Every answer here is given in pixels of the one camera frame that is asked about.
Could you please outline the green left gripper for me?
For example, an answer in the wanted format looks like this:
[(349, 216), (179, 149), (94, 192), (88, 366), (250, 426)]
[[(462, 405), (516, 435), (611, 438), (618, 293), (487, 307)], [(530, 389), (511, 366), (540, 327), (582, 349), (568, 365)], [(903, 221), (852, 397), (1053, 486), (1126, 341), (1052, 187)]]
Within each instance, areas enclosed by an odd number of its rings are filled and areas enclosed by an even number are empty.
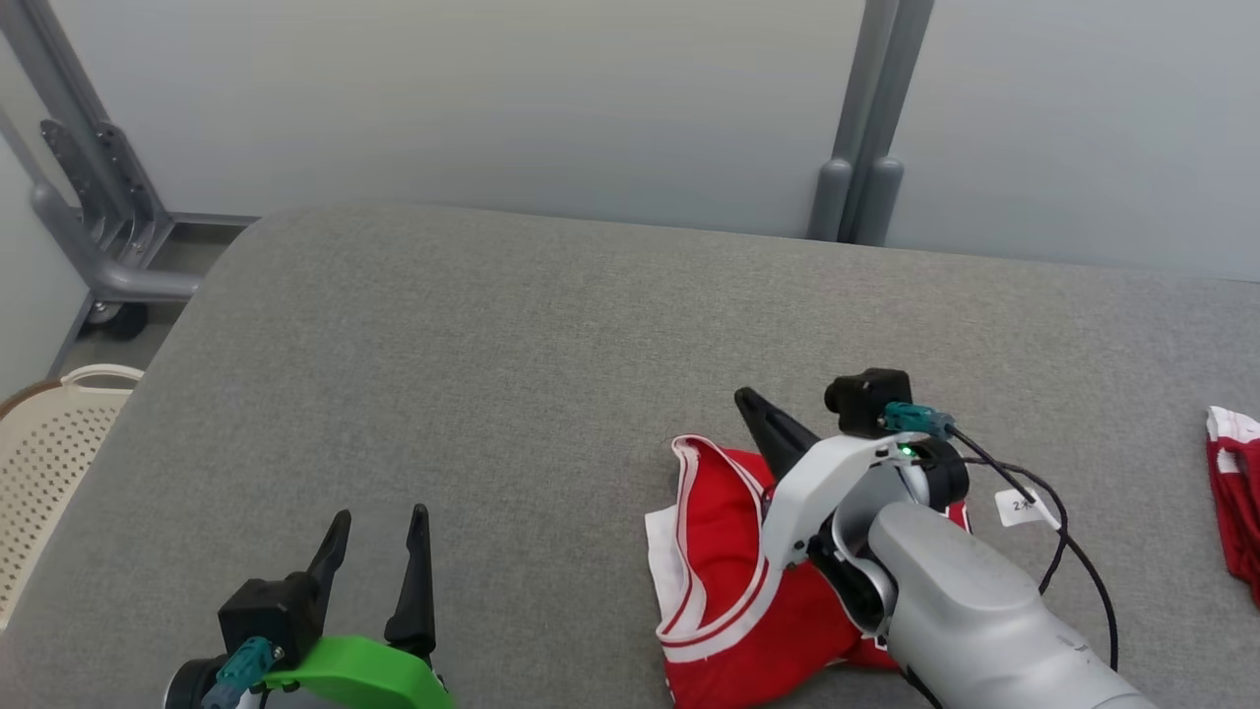
[[(307, 574), (316, 584), (315, 616), (328, 615), (350, 528), (352, 513), (335, 513), (309, 564)], [(296, 688), (344, 708), (454, 708), (454, 695), (432, 667), (411, 655), (432, 654), (436, 649), (431, 534), (425, 504), (415, 504), (412, 509), (406, 548), (410, 559), (404, 584), (384, 627), (384, 641), (391, 646), (355, 633), (325, 636), (295, 669), (266, 674), (262, 686), (284, 691)]]

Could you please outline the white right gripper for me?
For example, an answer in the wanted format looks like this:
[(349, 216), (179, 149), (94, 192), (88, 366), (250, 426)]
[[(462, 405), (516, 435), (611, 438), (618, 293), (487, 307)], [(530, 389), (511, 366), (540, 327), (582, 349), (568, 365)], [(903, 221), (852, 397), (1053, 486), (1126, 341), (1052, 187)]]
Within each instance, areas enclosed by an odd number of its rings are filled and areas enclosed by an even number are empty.
[(916, 432), (820, 441), (752, 387), (735, 390), (735, 404), (777, 482), (760, 542), (779, 570), (805, 560), (811, 544), (840, 560), (864, 557), (869, 529), (890, 504), (921, 504), (945, 515), (971, 492), (971, 474), (949, 441)]

